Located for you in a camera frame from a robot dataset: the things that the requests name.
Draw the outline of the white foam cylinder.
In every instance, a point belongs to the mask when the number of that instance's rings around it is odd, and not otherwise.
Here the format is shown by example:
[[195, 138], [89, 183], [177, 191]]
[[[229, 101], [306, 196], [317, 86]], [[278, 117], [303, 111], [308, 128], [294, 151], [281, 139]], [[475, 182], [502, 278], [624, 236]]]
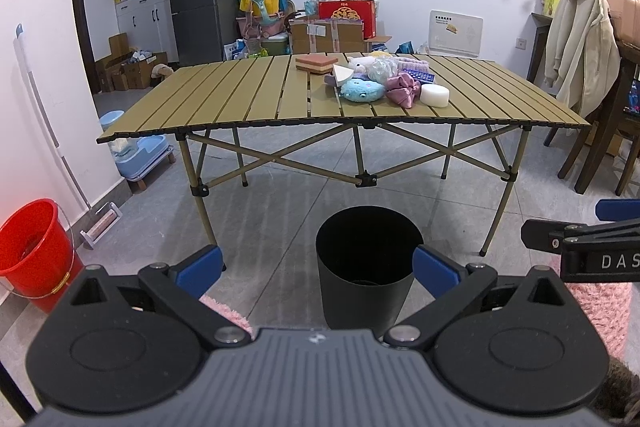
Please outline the white foam cylinder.
[[445, 108], [449, 104], [450, 91], [436, 83], [423, 83], [420, 92], [420, 101], [427, 106]]

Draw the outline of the pink satin bow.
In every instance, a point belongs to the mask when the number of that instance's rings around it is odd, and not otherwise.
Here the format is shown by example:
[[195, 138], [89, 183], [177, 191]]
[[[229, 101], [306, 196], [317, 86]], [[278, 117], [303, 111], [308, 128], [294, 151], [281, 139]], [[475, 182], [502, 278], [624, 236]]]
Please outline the pink satin bow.
[[414, 101], [420, 98], [421, 83], [408, 72], [400, 72], [398, 75], [388, 78], [385, 86], [386, 98], [404, 109], [410, 109]]

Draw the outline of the blue handkerchief tissue pack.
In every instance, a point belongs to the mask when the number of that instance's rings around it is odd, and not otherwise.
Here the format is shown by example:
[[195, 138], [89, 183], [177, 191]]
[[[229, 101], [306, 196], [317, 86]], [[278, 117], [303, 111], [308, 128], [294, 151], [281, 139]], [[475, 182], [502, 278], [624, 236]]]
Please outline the blue handkerchief tissue pack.
[[405, 69], [405, 73], [421, 84], [433, 84], [435, 82], [435, 75], [431, 72], [424, 72], [424, 70], [417, 69]]

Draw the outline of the blue plush toy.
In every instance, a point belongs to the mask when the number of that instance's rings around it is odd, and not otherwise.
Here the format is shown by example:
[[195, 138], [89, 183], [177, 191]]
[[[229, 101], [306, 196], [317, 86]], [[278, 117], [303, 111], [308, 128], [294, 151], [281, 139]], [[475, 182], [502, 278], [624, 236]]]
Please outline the blue plush toy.
[[376, 81], [361, 78], [350, 78], [340, 88], [340, 95], [352, 103], [371, 103], [384, 98], [385, 87]]

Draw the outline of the clear plastic bag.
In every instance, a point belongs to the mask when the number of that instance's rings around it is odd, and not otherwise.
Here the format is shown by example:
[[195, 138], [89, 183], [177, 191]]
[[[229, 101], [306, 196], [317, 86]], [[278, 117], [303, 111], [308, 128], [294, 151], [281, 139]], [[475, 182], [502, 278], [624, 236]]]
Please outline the clear plastic bag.
[[398, 72], [399, 64], [396, 57], [378, 56], [368, 67], [367, 75], [371, 80], [385, 84], [387, 80], [395, 77]]

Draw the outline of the pink fluffy headband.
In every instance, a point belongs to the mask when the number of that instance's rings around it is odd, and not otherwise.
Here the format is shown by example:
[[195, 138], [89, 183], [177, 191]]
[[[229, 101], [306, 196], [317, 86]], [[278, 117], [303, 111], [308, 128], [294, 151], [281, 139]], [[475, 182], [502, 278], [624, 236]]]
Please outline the pink fluffy headband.
[[416, 72], [429, 72], [430, 66], [427, 61], [420, 61], [414, 57], [398, 57], [399, 70], [415, 70]]

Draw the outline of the white foam wedge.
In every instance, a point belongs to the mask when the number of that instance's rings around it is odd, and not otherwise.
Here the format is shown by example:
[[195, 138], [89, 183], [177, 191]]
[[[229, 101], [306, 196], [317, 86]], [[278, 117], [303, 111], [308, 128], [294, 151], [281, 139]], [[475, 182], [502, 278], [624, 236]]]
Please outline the white foam wedge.
[[352, 79], [354, 72], [355, 71], [350, 67], [334, 64], [332, 76], [335, 80], [335, 86], [337, 88], [341, 88], [344, 83], [346, 83], [349, 79]]

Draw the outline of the purple knitted cloth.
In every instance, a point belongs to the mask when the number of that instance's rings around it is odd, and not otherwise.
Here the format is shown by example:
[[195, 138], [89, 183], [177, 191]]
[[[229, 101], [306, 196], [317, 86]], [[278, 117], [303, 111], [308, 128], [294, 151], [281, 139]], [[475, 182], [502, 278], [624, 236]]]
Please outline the purple knitted cloth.
[[337, 80], [335, 76], [333, 75], [325, 75], [324, 76], [324, 83], [329, 86], [329, 87], [341, 87], [342, 83], [340, 80]]

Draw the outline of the pink fluffy slipper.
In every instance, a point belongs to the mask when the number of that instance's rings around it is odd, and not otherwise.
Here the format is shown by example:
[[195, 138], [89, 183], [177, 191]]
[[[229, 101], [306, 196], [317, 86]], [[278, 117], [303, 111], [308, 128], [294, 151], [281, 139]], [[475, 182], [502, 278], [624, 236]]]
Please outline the pink fluffy slipper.
[[200, 298], [200, 301], [201, 303], [203, 303], [203, 305], [209, 307], [209, 309], [212, 309], [236, 326], [239, 326], [241, 327], [241, 329], [244, 329], [244, 331], [247, 331], [250, 334], [250, 337], [254, 337], [254, 331], [252, 329], [252, 326], [250, 326], [250, 322], [246, 317], [243, 317], [241, 313], [231, 309], [224, 303], [218, 303], [216, 299], [207, 295], [202, 296]]

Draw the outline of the dark wooden chair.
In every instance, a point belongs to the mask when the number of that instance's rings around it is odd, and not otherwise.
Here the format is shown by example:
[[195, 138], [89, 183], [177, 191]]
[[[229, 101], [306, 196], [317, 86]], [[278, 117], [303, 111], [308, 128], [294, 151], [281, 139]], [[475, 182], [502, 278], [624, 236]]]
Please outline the dark wooden chair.
[[558, 172], [559, 179], [564, 179], [570, 173], [587, 144], [588, 136], [594, 132], [587, 157], [574, 185], [574, 191], [578, 194], [587, 191], [617, 131], [632, 135], [632, 144], [627, 164], [616, 185], [616, 195], [622, 194], [625, 190], [634, 170], [634, 161], [639, 155], [639, 115], [625, 110], [634, 74], [639, 69], [639, 47], [635, 43], [620, 39], [616, 39], [616, 46], [620, 52], [618, 76], [600, 106], [587, 117], [590, 126], [578, 131], [570, 153]]

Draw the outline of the beige hooded jacket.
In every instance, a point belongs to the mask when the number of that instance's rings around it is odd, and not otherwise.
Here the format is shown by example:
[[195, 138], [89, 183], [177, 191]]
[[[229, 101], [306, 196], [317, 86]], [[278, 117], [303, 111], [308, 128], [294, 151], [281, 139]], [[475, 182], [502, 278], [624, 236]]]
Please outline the beige hooded jacket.
[[560, 0], [544, 50], [544, 81], [556, 99], [586, 117], [600, 106], [620, 71], [606, 0]]

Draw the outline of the tan folding camping table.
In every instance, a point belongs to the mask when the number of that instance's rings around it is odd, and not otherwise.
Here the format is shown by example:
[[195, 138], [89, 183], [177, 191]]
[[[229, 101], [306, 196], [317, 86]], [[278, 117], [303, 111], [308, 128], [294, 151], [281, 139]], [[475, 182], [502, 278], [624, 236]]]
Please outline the tan folding camping table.
[[[388, 100], [347, 101], [321, 75], [298, 68], [297, 55], [243, 58], [179, 69], [145, 95], [100, 136], [118, 139], [171, 135], [209, 242], [216, 239], [205, 199], [211, 188], [268, 164], [323, 176], [356, 187], [439, 158], [457, 159], [498, 176], [504, 187], [480, 251], [488, 253], [513, 192], [530, 132], [536, 127], [584, 129], [587, 121], [553, 96], [509, 69], [478, 58], [421, 55], [449, 91], [443, 108], [416, 102], [403, 108]], [[321, 124], [323, 131], [281, 150], [222, 141], [213, 131]], [[364, 167], [360, 130], [382, 129], [428, 148], [426, 155], [378, 172]], [[293, 159], [293, 154], [335, 135], [354, 139], [357, 171], [346, 174]]]

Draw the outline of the open cardboard box floor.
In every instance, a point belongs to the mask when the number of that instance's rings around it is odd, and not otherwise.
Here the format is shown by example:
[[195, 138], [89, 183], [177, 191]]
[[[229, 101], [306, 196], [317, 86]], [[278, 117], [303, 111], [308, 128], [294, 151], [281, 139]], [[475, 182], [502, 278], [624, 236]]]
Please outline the open cardboard box floor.
[[110, 54], [94, 62], [100, 92], [144, 90], [174, 73], [165, 52], [132, 48], [126, 34], [111, 36], [108, 45]]

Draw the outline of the pink layered sponge block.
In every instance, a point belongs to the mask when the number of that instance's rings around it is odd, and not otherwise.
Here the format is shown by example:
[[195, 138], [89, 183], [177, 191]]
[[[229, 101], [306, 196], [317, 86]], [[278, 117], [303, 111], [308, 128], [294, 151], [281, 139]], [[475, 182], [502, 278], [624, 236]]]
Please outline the pink layered sponge block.
[[333, 72], [333, 66], [338, 62], [335, 57], [321, 54], [307, 54], [295, 57], [295, 67], [314, 75], [328, 75]]

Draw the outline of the red gift box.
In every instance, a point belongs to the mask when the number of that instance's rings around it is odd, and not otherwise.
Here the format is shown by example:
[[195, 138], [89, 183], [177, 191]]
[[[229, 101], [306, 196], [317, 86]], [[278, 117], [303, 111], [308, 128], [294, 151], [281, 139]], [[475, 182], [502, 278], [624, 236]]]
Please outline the red gift box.
[[363, 39], [376, 37], [376, 13], [373, 0], [322, 0], [318, 4], [322, 20], [360, 20]]

